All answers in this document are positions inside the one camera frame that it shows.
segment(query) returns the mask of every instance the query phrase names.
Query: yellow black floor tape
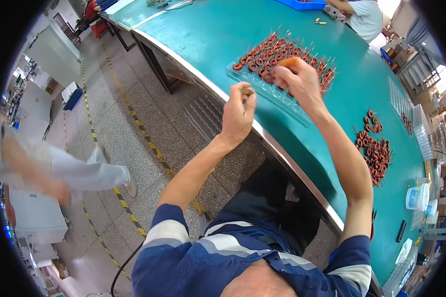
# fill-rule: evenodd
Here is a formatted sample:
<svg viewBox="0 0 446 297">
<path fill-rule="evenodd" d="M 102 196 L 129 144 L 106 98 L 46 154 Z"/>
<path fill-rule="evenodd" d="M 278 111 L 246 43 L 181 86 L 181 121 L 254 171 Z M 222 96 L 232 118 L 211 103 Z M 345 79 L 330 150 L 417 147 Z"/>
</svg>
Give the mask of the yellow black floor tape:
<svg viewBox="0 0 446 297">
<path fill-rule="evenodd" d="M 114 256 L 111 254 L 111 251 L 107 248 L 107 246 L 106 246 L 106 244 L 104 243 L 104 241 L 103 241 L 103 239 L 101 238 L 101 236 L 99 236 L 99 234 L 97 233 L 97 229 L 96 229 L 96 227 L 94 227 L 93 221 L 91 221 L 91 218 L 89 217 L 89 214 L 88 214 L 87 211 L 86 211 L 86 206 L 84 205 L 83 202 L 81 202 L 81 206 L 83 207 L 84 214 L 86 215 L 87 220 L 88 220 L 89 223 L 91 224 L 91 227 L 93 228 L 93 231 L 94 231 L 94 233 L 95 233 L 96 236 L 97 236 L 97 240 L 99 240 L 99 242 L 102 244 L 102 246 L 103 246 L 104 249 L 106 250 L 106 253 L 109 255 L 109 257 L 111 257 L 111 259 L 112 259 L 112 261 L 114 262 L 114 264 L 115 264 L 117 267 L 120 268 L 121 266 L 120 266 L 119 263 L 116 261 L 116 259 L 114 258 Z M 124 270 L 122 270 L 122 274 L 124 274 L 124 276 L 125 276 L 128 280 L 131 280 L 130 276 L 129 276 Z"/>
<path fill-rule="evenodd" d="M 131 101 L 127 97 L 127 93 L 125 92 L 124 88 L 122 87 L 121 82 L 119 81 L 119 78 L 117 78 L 117 75 L 115 74 L 114 68 L 112 67 L 112 64 L 111 64 L 111 59 L 109 58 L 109 55 L 107 54 L 106 47 L 104 46 L 104 42 L 102 42 L 101 45 L 102 45 L 103 51 L 104 51 L 104 53 L 106 55 L 107 65 L 109 66 L 109 68 L 111 70 L 112 77 L 114 78 L 115 85 L 119 89 L 119 92 L 121 93 L 121 96 L 122 96 L 122 98 L 124 100 L 124 103 L 127 106 L 127 109 L 129 110 L 129 112 L 131 113 L 132 119 L 134 120 L 134 122 L 136 123 L 137 127 L 139 128 L 140 134 L 142 134 L 142 136 L 145 138 L 145 140 L 147 141 L 147 145 L 152 149 L 152 151 L 155 154 L 155 157 L 161 163 L 161 165 L 164 167 L 165 171 L 168 173 L 168 175 L 170 175 L 171 178 L 173 178 L 175 176 L 175 174 L 176 174 L 175 170 L 173 170 L 170 167 L 170 165 L 167 163 L 167 161 L 165 160 L 165 158 L 162 155 L 162 153 L 159 151 L 157 146 L 151 140 L 150 135 L 145 130 L 145 127 L 143 126 L 142 122 L 139 121 L 139 118 L 137 117 L 136 110 L 132 106 Z M 204 214 L 208 221 L 211 220 L 210 214 L 203 209 L 203 207 L 200 205 L 200 203 L 196 199 L 194 199 L 192 201 L 192 205 L 193 205 L 193 207 L 195 207 L 195 209 L 198 212 L 198 214 L 200 214 L 200 215 Z"/>
<path fill-rule="evenodd" d="M 82 78 L 83 78 L 84 103 L 86 105 L 87 120 L 89 121 L 89 127 L 91 128 L 91 134 L 93 136 L 94 145 L 98 146 L 99 142 L 97 141 L 96 132 L 94 130 L 93 121 L 91 119 L 91 113 L 89 112 L 89 105 L 87 104 L 87 90 L 86 90 L 87 87 L 86 87 L 86 80 L 85 80 L 85 76 L 84 76 L 84 59 L 81 62 L 81 68 L 82 68 L 81 70 L 82 70 Z M 124 200 L 124 197 L 122 196 L 121 192 L 119 191 L 119 188 L 116 187 L 113 190 L 114 190 L 114 193 L 117 195 L 119 201 L 121 202 L 121 205 L 124 207 L 125 212 L 127 212 L 127 215 L 129 216 L 131 221 L 136 226 L 137 230 L 139 230 L 139 232 L 140 232 L 140 234 L 142 234 L 142 236 L 147 236 L 147 233 L 144 231 L 144 229 L 142 228 L 140 223 L 137 221 L 136 216 L 134 216 L 132 214 L 131 209 L 129 208 L 129 206 L 127 205 L 127 203 Z"/>
<path fill-rule="evenodd" d="M 94 143 L 95 143 L 95 145 L 97 146 L 99 143 L 97 142 L 97 139 L 96 139 L 96 134 L 95 134 L 95 132 L 94 132 L 94 128 L 93 128 L 93 126 L 92 126 L 91 116 L 90 116 L 90 114 L 89 114 L 89 107 L 88 107 L 88 105 L 87 105 L 86 86 L 85 86 L 85 82 L 84 82 L 84 64 L 82 65 L 82 69 L 83 69 L 83 74 L 82 74 L 82 75 L 83 75 L 83 92 L 84 92 L 84 101 L 85 101 L 85 103 L 86 103 L 86 111 L 87 111 L 87 116 L 88 116 L 88 120 L 89 120 L 89 125 L 91 126 L 91 131 L 92 131 L 92 134 L 93 134 Z M 64 127 L 64 130 L 65 130 L 65 131 L 64 131 L 64 132 L 65 132 L 65 150 L 68 151 L 68 142 L 67 142 L 67 138 L 66 138 L 66 113 L 65 113 L 64 110 L 63 110 L 63 124 L 64 124 L 64 126 L 63 126 L 63 127 Z M 115 188 L 115 189 L 114 189 L 114 192 L 116 192 L 116 194 L 118 194 L 117 196 L 119 197 L 119 199 L 120 199 L 121 201 L 124 200 L 124 199 L 122 198 L 122 195 L 121 195 L 120 192 L 119 192 L 119 189 Z M 104 243 L 104 241 L 103 241 L 103 239 L 101 238 L 101 236 L 99 235 L 99 233 L 97 233 L 97 229 L 95 228 L 93 221 L 92 221 L 91 218 L 89 217 L 89 214 L 88 214 L 88 212 L 87 212 L 87 210 L 86 210 L 86 206 L 84 205 L 83 202 L 81 202 L 81 206 L 83 207 L 84 214 L 86 215 L 87 220 L 88 220 L 89 223 L 91 224 L 91 228 L 93 229 L 94 233 L 96 234 L 97 239 L 98 239 L 99 242 L 102 244 L 102 246 L 104 247 L 104 250 L 105 250 L 106 253 L 109 255 L 109 257 L 111 258 L 111 260 L 113 261 L 113 263 L 120 269 L 121 266 L 120 266 L 119 263 L 116 261 L 116 259 L 115 259 L 114 256 L 112 255 L 111 251 L 107 248 L 106 244 Z M 147 235 L 147 234 L 143 231 L 143 229 L 142 229 L 141 233 L 142 233 L 144 236 Z M 122 274 L 124 274 L 124 276 L 125 276 L 128 280 L 131 280 L 130 276 L 129 276 L 124 270 L 122 270 Z"/>
<path fill-rule="evenodd" d="M 68 151 L 68 139 L 66 138 L 66 112 L 63 109 L 63 128 L 65 129 L 65 151 Z"/>
</svg>

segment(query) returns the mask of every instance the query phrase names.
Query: teal table surface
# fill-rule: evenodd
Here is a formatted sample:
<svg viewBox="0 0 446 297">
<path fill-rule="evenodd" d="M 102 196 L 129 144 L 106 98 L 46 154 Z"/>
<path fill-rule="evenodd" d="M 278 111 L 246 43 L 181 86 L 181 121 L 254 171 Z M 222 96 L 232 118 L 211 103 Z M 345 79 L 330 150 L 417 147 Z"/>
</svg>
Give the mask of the teal table surface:
<svg viewBox="0 0 446 297">
<path fill-rule="evenodd" d="M 316 25 L 314 20 L 326 21 Z M 163 13 L 137 27 L 182 56 L 223 91 L 236 81 L 226 67 L 241 57 L 248 46 L 261 43 L 280 25 L 293 38 L 313 42 L 314 54 L 332 56 L 337 75 L 324 102 L 351 140 L 352 128 L 363 128 L 363 117 L 373 109 L 383 123 L 381 134 L 390 140 L 394 152 L 380 189 L 374 187 L 375 236 L 370 247 L 371 264 L 383 286 L 395 266 L 406 238 L 416 241 L 418 231 L 410 231 L 411 211 L 405 197 L 415 177 L 424 177 L 424 164 L 416 138 L 409 136 L 390 105 L 390 77 L 402 86 L 381 58 L 350 28 L 333 21 L 321 10 L 296 11 L 273 0 L 194 1 L 193 4 Z M 295 160 L 344 221 L 347 208 L 327 145 L 317 128 L 303 126 L 269 100 L 259 97 L 256 120 Z M 408 227 L 400 243 L 395 239 L 401 222 Z"/>
<path fill-rule="evenodd" d="M 168 2 L 168 6 L 165 8 L 169 8 L 173 4 L 179 3 L 181 1 L 170 1 Z M 118 11 L 113 14 L 107 13 L 107 11 L 112 12 L 116 7 L 122 7 Z M 157 6 L 147 6 L 146 0 L 120 0 L 115 3 L 113 6 L 107 9 L 106 11 L 102 11 L 101 14 L 107 17 L 108 19 L 113 20 L 114 22 L 118 22 L 128 28 L 133 28 L 141 21 L 147 19 L 148 17 L 162 11 Z"/>
</svg>

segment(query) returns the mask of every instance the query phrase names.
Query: workbench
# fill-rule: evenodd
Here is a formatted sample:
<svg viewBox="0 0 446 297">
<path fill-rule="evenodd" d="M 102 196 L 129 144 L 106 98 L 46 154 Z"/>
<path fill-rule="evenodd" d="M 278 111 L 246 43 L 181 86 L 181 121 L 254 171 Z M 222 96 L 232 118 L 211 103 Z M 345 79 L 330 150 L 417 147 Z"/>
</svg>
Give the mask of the workbench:
<svg viewBox="0 0 446 297">
<path fill-rule="evenodd" d="M 374 110 L 383 124 L 381 134 L 390 141 L 394 152 L 385 181 L 380 189 L 374 187 L 373 206 L 378 214 L 370 246 L 371 266 L 376 275 L 372 275 L 372 286 L 383 286 L 406 238 L 418 238 L 418 230 L 409 230 L 412 211 L 406 209 L 405 197 L 414 178 L 425 177 L 425 170 L 415 136 L 407 133 L 390 104 L 387 78 L 400 92 L 405 91 L 377 53 L 349 27 L 332 20 L 322 10 L 296 11 L 274 0 L 196 0 L 169 11 L 152 10 L 145 6 L 145 0 L 122 1 L 130 3 L 112 15 L 103 13 L 103 17 L 130 31 L 144 55 L 148 54 L 147 49 L 163 53 L 193 83 L 222 103 L 228 100 L 229 87 L 236 83 L 226 74 L 226 67 L 243 56 L 249 45 L 260 44 L 280 25 L 284 32 L 290 30 L 293 38 L 304 39 L 307 45 L 313 42 L 312 54 L 335 57 L 337 75 L 323 97 L 327 109 L 353 141 L 357 137 L 353 125 L 363 129 L 363 117 L 369 109 Z M 316 18 L 327 24 L 315 24 Z M 154 70 L 157 76 L 161 71 Z M 327 224 L 340 235 L 347 201 L 318 129 L 313 124 L 301 124 L 259 96 L 253 132 L 314 194 L 325 211 Z M 408 225 L 397 243 L 403 220 Z"/>
</svg>

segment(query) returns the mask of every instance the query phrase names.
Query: white pants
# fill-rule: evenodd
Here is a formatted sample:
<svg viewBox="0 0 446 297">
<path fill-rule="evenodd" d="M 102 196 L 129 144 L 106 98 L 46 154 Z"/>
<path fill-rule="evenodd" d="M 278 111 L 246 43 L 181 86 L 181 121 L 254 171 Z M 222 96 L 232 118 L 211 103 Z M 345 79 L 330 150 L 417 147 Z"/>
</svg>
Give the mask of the white pants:
<svg viewBox="0 0 446 297">
<path fill-rule="evenodd" d="M 51 174 L 66 182 L 72 190 L 109 190 L 128 186 L 131 175 L 126 166 L 106 163 L 102 151 L 96 147 L 87 162 L 66 151 L 50 146 Z"/>
</svg>

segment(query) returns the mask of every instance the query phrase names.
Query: blue striped shirt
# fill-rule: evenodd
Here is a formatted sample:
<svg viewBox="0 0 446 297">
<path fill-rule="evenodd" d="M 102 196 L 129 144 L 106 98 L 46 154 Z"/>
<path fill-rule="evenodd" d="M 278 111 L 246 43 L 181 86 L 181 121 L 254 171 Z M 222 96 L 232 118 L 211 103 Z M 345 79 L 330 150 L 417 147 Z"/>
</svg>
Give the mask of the blue striped shirt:
<svg viewBox="0 0 446 297">
<path fill-rule="evenodd" d="M 258 236 L 271 236 L 284 251 L 271 249 Z M 134 297 L 220 296 L 233 278 L 264 258 L 298 296 L 365 296 L 370 285 L 369 238 L 345 240 L 321 271 L 290 254 L 276 226 L 218 214 L 205 236 L 190 242 L 180 207 L 161 205 L 132 271 Z"/>
</svg>

